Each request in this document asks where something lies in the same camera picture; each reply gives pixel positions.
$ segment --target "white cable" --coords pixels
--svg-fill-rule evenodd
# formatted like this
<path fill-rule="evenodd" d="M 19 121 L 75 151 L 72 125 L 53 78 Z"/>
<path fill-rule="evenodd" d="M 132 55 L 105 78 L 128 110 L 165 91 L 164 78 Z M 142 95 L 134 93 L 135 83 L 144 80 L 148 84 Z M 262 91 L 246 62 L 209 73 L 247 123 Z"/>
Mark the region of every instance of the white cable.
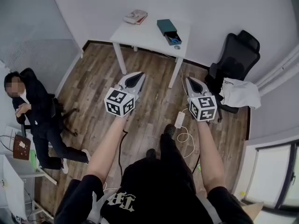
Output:
<path fill-rule="evenodd" d="M 192 136 L 191 134 L 189 134 L 187 128 L 184 127 L 184 126 L 182 126 L 182 128 L 184 128 L 184 129 L 186 130 L 186 133 L 180 133 L 180 134 L 177 136 L 177 141 L 180 142 L 180 143 L 185 143 L 185 142 L 189 139 L 189 136 L 190 136 L 191 139 L 192 139 L 192 143 L 193 143 L 193 150 L 192 150 L 192 152 L 189 153 L 186 157 L 184 157 L 184 158 L 187 158 L 187 157 L 189 157 L 189 156 L 194 152 L 194 150 L 195 150 L 195 144 L 194 144 L 193 136 Z M 184 140 L 184 141 L 180 141 L 180 140 L 178 140 L 179 136 L 180 136 L 180 135 L 183 135 L 183 134 L 187 134 L 187 139 Z"/>
<path fill-rule="evenodd" d="M 182 85 L 183 85 L 183 89 L 184 89 L 186 95 L 188 96 L 188 94 L 187 94 L 187 92 L 186 92 L 186 90 L 185 90 L 185 87 L 184 87 L 182 67 L 180 67 L 180 69 L 181 69 L 181 77 L 182 77 Z"/>
<path fill-rule="evenodd" d="M 109 189 L 118 189 L 118 188 L 109 188 Z M 103 192 L 105 192 L 106 190 L 109 190 L 109 189 L 105 189 L 105 190 L 103 190 Z"/>
<path fill-rule="evenodd" d="M 181 69 L 181 77 L 182 77 L 182 85 L 183 85 L 183 89 L 184 89 L 186 95 L 188 96 L 188 94 L 187 94 L 187 92 L 186 92 L 186 89 L 185 89 L 185 86 L 184 86 L 184 82 L 183 82 L 183 71 L 182 71 L 182 67 L 180 66 L 179 68 Z"/>
<path fill-rule="evenodd" d="M 107 183 L 105 182 L 105 184 L 106 184 L 106 186 L 105 186 L 105 188 L 103 189 L 103 192 L 105 192 L 106 190 L 109 190 L 109 189 L 118 189 L 118 188 L 107 188 Z"/>

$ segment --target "black office chair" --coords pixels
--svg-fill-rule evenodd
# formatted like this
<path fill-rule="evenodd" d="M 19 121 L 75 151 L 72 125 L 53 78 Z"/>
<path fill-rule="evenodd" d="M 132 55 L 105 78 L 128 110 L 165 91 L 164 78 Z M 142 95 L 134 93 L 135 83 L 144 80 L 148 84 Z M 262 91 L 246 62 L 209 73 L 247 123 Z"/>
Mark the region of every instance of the black office chair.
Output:
<path fill-rule="evenodd" d="M 30 79 L 37 79 L 34 71 L 31 68 L 26 68 L 23 70 L 20 75 L 25 78 L 30 78 Z M 51 98 L 52 101 L 52 106 L 51 106 L 51 117 L 54 119 L 54 122 L 58 125 L 58 128 L 60 132 L 63 130 L 69 132 L 73 136 L 77 136 L 77 132 L 72 132 L 68 127 L 65 126 L 64 120 L 68 118 L 73 112 L 79 112 L 79 109 L 73 108 L 70 111 L 66 112 L 64 110 L 63 104 L 59 103 L 57 98 L 55 98 L 54 94 L 49 94 L 49 97 Z M 21 130 L 22 130 L 22 135 L 23 137 L 26 137 L 26 129 L 31 129 L 30 125 L 26 125 L 25 121 L 21 121 Z"/>
<path fill-rule="evenodd" d="M 218 63 L 213 63 L 205 78 L 210 92 L 215 95 L 219 119 L 222 121 L 221 109 L 230 113 L 238 113 L 239 108 L 221 104 L 223 97 L 219 95 L 224 78 L 244 80 L 250 69 L 260 59 L 259 41 L 246 31 L 239 35 L 230 33 L 227 35 L 224 51 Z"/>

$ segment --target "white cube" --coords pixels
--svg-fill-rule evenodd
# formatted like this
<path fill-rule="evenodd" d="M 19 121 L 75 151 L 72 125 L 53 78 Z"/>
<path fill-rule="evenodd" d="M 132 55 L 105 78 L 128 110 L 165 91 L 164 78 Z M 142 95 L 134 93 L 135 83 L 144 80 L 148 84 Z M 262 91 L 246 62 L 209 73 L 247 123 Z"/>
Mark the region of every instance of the white cube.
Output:
<path fill-rule="evenodd" d="M 190 98 L 189 111 L 197 121 L 214 119 L 217 112 L 215 96 Z"/>
<path fill-rule="evenodd" d="M 119 117 L 124 117 L 135 108 L 135 95 L 110 88 L 104 98 L 106 111 Z"/>

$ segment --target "hand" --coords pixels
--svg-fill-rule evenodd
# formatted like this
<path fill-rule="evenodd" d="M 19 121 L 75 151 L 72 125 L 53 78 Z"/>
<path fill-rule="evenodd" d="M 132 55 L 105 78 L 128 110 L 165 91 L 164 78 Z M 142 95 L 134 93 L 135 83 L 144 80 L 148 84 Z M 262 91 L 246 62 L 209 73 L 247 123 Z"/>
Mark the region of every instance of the hand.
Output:
<path fill-rule="evenodd" d="M 20 117 L 22 114 L 25 114 L 28 110 L 31 110 L 31 104 L 23 103 L 19 105 L 19 108 L 16 110 L 16 117 Z"/>

